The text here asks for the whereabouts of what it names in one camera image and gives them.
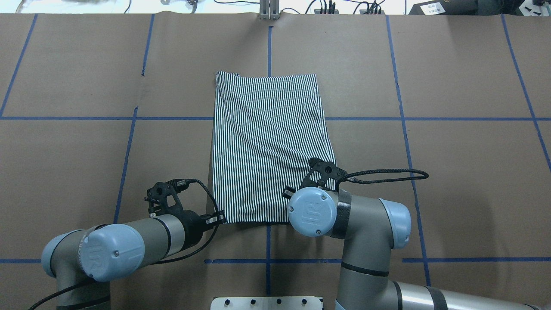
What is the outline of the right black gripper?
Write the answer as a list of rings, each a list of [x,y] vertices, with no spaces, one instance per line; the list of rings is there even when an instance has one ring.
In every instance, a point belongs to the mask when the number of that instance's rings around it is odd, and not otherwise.
[[[282,191],[282,196],[283,198],[290,200],[297,191],[298,189],[296,188],[293,188],[291,186],[285,186]]]

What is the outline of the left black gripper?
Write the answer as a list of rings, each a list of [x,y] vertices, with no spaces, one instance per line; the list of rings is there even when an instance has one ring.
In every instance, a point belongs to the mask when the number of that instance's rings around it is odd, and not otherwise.
[[[227,223],[227,218],[224,211],[216,211],[212,214],[202,215],[199,215],[194,211],[189,211],[189,217],[191,220],[189,237],[193,242],[200,241],[204,232],[209,231],[220,224]]]

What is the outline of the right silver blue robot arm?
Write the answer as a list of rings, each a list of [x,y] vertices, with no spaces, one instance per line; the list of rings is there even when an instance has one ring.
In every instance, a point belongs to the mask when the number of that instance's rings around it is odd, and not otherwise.
[[[285,188],[287,214],[307,237],[342,239],[337,310],[538,310],[533,304],[483,298],[392,281],[391,252],[404,248],[411,214],[403,204],[317,187]]]

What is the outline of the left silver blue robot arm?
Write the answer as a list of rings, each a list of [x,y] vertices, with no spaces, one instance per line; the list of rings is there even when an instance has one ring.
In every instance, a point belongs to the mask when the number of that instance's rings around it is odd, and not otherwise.
[[[58,291],[31,308],[58,298],[58,310],[109,310],[112,281],[152,264],[172,262],[174,254],[197,245],[204,232],[223,223],[223,211],[199,215],[185,210],[180,217],[156,214],[61,234],[41,255],[43,270],[56,280]]]

